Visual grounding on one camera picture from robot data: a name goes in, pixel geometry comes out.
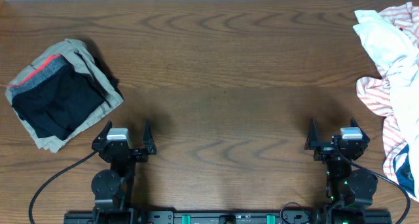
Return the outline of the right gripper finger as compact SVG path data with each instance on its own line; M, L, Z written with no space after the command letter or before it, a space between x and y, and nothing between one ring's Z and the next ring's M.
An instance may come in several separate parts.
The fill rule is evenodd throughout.
M318 142L319 138L318 138L318 131L317 131L317 127L316 127L316 122L314 119L311 120L310 123L310 129L309 129L309 133L308 133L308 137L306 139L306 143L307 144L311 144L314 142Z
M353 128L352 138L355 140L370 141L370 138L358 125L357 121L352 117L350 119L350 126Z

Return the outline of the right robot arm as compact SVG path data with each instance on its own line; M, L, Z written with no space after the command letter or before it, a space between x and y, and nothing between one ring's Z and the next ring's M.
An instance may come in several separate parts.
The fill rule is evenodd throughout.
M327 167L326 196L343 208L365 209L372 205L378 178L364 168L354 169L370 142L355 119L341 128L331 141L321 141L314 121L310 124L304 148L314 152L314 160Z

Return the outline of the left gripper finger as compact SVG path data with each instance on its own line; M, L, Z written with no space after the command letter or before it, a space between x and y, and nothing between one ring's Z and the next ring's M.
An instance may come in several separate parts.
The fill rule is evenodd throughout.
M145 128L142 137L143 145L146 149L153 149L154 148L154 139L151 134L151 125L149 121L146 121Z
M95 144L100 144L103 141L107 140L107 134L112 128L112 122L108 121L103 130L98 134L98 136L94 139Z

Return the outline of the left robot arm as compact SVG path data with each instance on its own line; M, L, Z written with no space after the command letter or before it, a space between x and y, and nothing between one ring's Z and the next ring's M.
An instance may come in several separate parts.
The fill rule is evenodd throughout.
M92 149L110 164L110 168L98 172L91 183L95 206L100 211L123 210L128 207L136 164L147 162L148 156L156 154L156 145L148 122L143 131L142 144L141 148L131 148L128 129L114 128L111 121L92 142Z

